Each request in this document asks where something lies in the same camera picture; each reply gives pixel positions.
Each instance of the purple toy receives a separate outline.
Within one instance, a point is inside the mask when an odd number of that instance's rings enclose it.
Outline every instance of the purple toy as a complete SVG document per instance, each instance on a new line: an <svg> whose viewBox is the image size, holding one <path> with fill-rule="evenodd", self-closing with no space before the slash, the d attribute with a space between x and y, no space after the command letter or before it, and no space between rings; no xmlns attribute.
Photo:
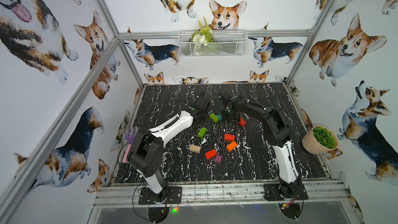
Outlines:
<svg viewBox="0 0 398 224"><path fill-rule="evenodd" d="M216 156L216 163L221 163L221 160L222 160L222 156L217 155Z"/></svg>

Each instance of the toy block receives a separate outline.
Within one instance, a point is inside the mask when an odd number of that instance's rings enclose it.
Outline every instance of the toy block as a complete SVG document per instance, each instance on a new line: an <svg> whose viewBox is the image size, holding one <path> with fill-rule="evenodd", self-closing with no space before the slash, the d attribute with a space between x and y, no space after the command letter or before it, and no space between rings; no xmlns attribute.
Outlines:
<svg viewBox="0 0 398 224"><path fill-rule="evenodd" d="M212 121L214 121L214 123L217 123L220 120L214 113L210 114L209 117Z"/></svg>
<svg viewBox="0 0 398 224"><path fill-rule="evenodd" d="M217 156L217 151L216 150L211 150L210 152L206 152L206 158L207 160Z"/></svg>
<svg viewBox="0 0 398 224"><path fill-rule="evenodd" d="M233 149L235 149L237 146L238 146L238 144L234 141L234 142L230 143L230 144L226 147L226 149L227 149L228 152L231 152L231 151L232 151Z"/></svg>
<svg viewBox="0 0 398 224"><path fill-rule="evenodd" d="M238 122L238 124L240 124L241 127L244 127L246 125L246 121L241 117L240 122Z"/></svg>
<svg viewBox="0 0 398 224"><path fill-rule="evenodd" d="M207 131L207 129L205 127L200 129L200 131L198 133L198 137L203 138L203 136L205 135L206 131Z"/></svg>
<svg viewBox="0 0 398 224"><path fill-rule="evenodd" d="M224 140L229 142L235 141L235 136L231 134L225 134Z"/></svg>
<svg viewBox="0 0 398 224"><path fill-rule="evenodd" d="M221 160L222 160L222 156L217 155L216 156L216 163L221 163Z"/></svg>
<svg viewBox="0 0 398 224"><path fill-rule="evenodd" d="M191 146L189 147L189 150L191 152L200 153L200 146L194 146L193 144L191 144Z"/></svg>

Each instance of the marble surface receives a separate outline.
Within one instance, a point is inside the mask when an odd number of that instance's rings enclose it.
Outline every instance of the marble surface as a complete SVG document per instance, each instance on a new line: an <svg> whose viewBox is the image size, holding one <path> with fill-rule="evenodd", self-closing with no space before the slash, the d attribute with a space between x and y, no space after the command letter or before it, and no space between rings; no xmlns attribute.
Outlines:
<svg viewBox="0 0 398 224"><path fill-rule="evenodd" d="M160 125L176 114L179 105L191 104L202 90L206 90L206 96L211 101L209 114L221 114L223 109L217 91L239 94L263 105L284 109L295 130L292 151L297 170L302 178L326 177L317 157L308 153L301 144L306 131L281 83L146 86L134 125L148 128ZM235 122L212 123L206 127L203 140L197 136L200 128L192 127L174 137L164 149L161 172L165 180L190 182L278 178L275 153L264 139L262 124L243 113L241 117L247 121L245 127ZM226 150L229 142L224 141L225 133L236 136L238 146L232 152ZM189 151L191 144L200 146L201 152ZM206 160L205 152L212 149L222 156L221 164L216 163L215 158ZM119 168L115 183L137 182L144 180L136 172Z"/></svg>

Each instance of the corgi paw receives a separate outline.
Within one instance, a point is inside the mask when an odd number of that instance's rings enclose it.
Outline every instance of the corgi paw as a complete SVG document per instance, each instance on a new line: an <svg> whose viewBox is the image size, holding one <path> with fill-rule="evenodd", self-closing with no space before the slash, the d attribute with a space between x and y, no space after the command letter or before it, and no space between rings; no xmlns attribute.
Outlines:
<svg viewBox="0 0 398 224"><path fill-rule="evenodd" d="M171 20L171 22L177 22L178 21L178 14L173 13L170 20Z"/></svg>
<svg viewBox="0 0 398 224"><path fill-rule="evenodd" d="M70 51L70 56L68 56L68 58L71 61L76 61L79 58L79 54L76 51L71 50Z"/></svg>
<svg viewBox="0 0 398 224"><path fill-rule="evenodd" d="M330 22L331 22L331 24L332 24L333 26L335 26L335 25L337 24L337 17L332 17L332 18L330 19Z"/></svg>
<svg viewBox="0 0 398 224"><path fill-rule="evenodd" d="M193 10L191 12L187 12L187 15L191 18L196 18L198 16L198 14L196 14L196 12Z"/></svg>

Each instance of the corgi tongue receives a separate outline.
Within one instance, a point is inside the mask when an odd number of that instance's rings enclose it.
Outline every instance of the corgi tongue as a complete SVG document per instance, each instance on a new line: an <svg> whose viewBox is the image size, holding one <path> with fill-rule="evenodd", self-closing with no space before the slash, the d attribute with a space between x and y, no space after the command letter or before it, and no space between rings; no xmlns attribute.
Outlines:
<svg viewBox="0 0 398 224"><path fill-rule="evenodd" d="M30 22L32 20L32 15L30 15L30 12L23 6L21 3L16 3L13 7L11 7L11 10L17 15L19 19L21 19L24 22Z"/></svg>

